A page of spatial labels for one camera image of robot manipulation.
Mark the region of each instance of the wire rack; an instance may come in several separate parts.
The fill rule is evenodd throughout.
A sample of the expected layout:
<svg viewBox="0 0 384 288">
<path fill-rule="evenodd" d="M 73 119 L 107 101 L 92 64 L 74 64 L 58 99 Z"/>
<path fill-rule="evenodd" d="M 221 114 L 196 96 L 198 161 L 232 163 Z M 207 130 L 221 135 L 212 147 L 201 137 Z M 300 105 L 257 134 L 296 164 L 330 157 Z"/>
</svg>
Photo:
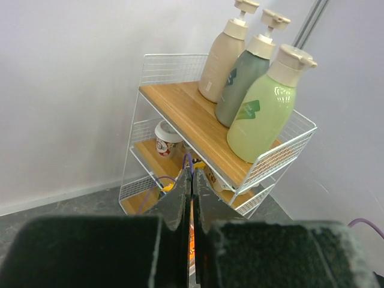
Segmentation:
<svg viewBox="0 0 384 288">
<path fill-rule="evenodd" d="M 207 54 L 145 55 L 140 86 L 198 81 L 203 71 L 206 59 Z M 152 106 L 152 108 L 158 112 L 160 117 L 144 121 L 136 121 L 138 118 L 137 107 L 141 105 L 139 99 L 145 99 L 146 101 L 143 101 L 145 105 Z M 143 186 L 136 184 L 135 189 L 133 189 L 132 183 L 129 182 L 126 184 L 124 182 L 124 179 L 129 178 L 128 175 L 125 174 L 127 164 L 130 162 L 129 154 L 134 155 L 134 158 L 141 163 L 146 172 L 150 175 L 146 181 L 152 181 L 153 183 L 155 179 L 154 174 L 145 164 L 145 160 L 138 157 L 138 155 L 135 155 L 136 153 L 133 144 L 136 142 L 155 138 L 155 126 L 160 120 L 163 119 L 167 120 L 165 115 L 162 115 L 161 112 L 157 110 L 157 108 L 153 106 L 150 101 L 148 101 L 140 92 L 138 92 L 132 120 L 130 139 L 128 142 L 127 157 L 125 161 L 121 193 L 119 197 L 120 200 L 131 197 L 143 191 L 143 188 L 146 187 L 146 184 L 142 184 Z M 282 177 L 285 171 L 290 167 L 294 160 L 297 159 L 317 128 L 314 122 L 310 121 L 308 118 L 294 110 L 287 124 L 277 138 L 281 144 L 276 148 L 260 155 L 247 173 L 242 184 L 238 187 L 234 187 L 230 184 L 228 175 L 222 175 L 217 169 L 215 169 L 215 163 L 212 163 L 210 159 L 203 157 L 199 149 L 194 147 L 193 144 L 184 137 L 182 131 L 179 131 L 178 127 L 173 126 L 169 121 L 168 123 L 179 133 L 179 135 L 189 144 L 189 146 L 192 147 L 199 156 L 201 156 L 202 160 L 207 163 L 207 165 L 217 174 L 217 176 L 225 184 L 227 184 L 233 192 L 235 192 L 232 200 L 230 201 L 230 204 L 233 203 L 238 194 L 243 193 L 252 187 L 255 187 L 263 180 L 268 179 L 271 175 L 277 172 L 282 172 L 280 173 L 281 176 L 277 180 L 272 178 L 274 182 L 265 186 L 267 187 L 266 189 L 256 194 L 241 206 L 237 207 L 236 210 L 239 211 L 242 215 L 250 213 L 250 211 L 254 212 L 256 210 L 263 199 L 265 199 L 265 197 L 274 188 L 275 184 Z"/>
</svg>

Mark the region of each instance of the baseboard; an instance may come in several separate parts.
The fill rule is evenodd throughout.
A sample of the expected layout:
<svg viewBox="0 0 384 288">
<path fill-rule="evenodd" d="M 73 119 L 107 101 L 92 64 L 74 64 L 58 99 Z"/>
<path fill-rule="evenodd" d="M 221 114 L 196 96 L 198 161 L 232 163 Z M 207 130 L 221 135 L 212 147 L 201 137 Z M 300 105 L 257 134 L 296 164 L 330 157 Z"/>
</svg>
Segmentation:
<svg viewBox="0 0 384 288">
<path fill-rule="evenodd" d="M 85 188 L 85 189 L 81 189 L 81 190 L 77 190 L 77 191 L 59 194 L 59 195 L 55 195 L 52 197 L 45 197 L 45 198 L 21 203 L 21 204 L 14 205 L 14 206 L 3 207 L 3 208 L 0 208 L 0 216 L 4 216 L 7 214 L 16 213 L 16 212 L 36 208 L 39 206 L 44 206 L 44 205 L 59 202 L 59 201 L 72 199 L 72 198 L 79 197 L 79 196 L 84 196 L 84 195 L 91 194 L 94 192 L 103 191 L 105 189 L 115 188 L 115 187 L 120 186 L 120 185 L 121 185 L 121 181 L 117 181 L 117 182 L 112 182 L 112 183 L 108 183 L 108 184 L 104 184 L 104 185 L 99 185 L 96 187 L 89 187 L 89 188 Z"/>
</svg>

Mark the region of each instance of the pump bottle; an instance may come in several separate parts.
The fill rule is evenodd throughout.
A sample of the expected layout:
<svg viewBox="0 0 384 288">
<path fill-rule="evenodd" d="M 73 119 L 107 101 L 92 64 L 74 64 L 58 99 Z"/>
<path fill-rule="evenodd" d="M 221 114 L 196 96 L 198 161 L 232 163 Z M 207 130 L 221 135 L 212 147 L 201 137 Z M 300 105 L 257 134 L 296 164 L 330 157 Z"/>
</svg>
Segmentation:
<svg viewBox="0 0 384 288">
<path fill-rule="evenodd" d="M 268 30 L 254 36 L 237 59 L 216 106 L 216 118 L 226 127 L 231 126 L 250 86 L 269 68 L 275 48 L 271 38 L 273 29 L 285 30 L 290 23 L 289 19 L 268 9 L 263 10 L 261 21 L 268 26 Z"/>
<path fill-rule="evenodd" d="M 311 55 L 281 45 L 268 72 L 251 85 L 227 133 L 238 157 L 254 163 L 271 147 L 293 111 L 299 79 L 316 66 Z"/>
<path fill-rule="evenodd" d="M 224 31 L 214 41 L 199 82 L 200 93 L 214 103 L 221 97 L 227 77 L 244 51 L 248 30 L 244 16 L 246 13 L 254 14 L 259 4 L 249 0 L 235 0 L 235 7 L 241 13 L 239 17 L 228 20 Z"/>
</svg>

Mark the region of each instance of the light green pump bottle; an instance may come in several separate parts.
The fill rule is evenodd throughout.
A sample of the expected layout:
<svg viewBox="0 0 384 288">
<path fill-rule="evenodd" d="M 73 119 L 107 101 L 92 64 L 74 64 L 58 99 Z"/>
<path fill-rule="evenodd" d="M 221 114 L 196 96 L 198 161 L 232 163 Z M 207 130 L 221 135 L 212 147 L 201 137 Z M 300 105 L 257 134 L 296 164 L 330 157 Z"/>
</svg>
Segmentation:
<svg viewBox="0 0 384 288">
<path fill-rule="evenodd" d="M 238 157 L 254 163 L 271 147 L 293 111 L 298 81 L 316 66 L 306 52 L 280 46 L 268 72 L 251 85 L 228 131 L 228 144 Z"/>
</svg>

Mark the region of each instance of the beige pump bottle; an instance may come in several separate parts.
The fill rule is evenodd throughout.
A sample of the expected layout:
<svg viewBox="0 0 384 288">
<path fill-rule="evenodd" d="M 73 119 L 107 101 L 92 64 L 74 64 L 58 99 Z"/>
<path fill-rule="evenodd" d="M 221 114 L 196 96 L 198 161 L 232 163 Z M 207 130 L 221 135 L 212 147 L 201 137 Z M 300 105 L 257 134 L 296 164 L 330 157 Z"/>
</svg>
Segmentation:
<svg viewBox="0 0 384 288">
<path fill-rule="evenodd" d="M 228 20 L 224 31 L 214 41 L 199 82 L 200 93 L 209 101 L 217 103 L 221 97 L 228 75 L 245 49 L 248 27 L 244 16 L 254 14 L 259 5 L 249 0 L 235 0 L 235 7 L 241 13 L 238 18 Z"/>
</svg>

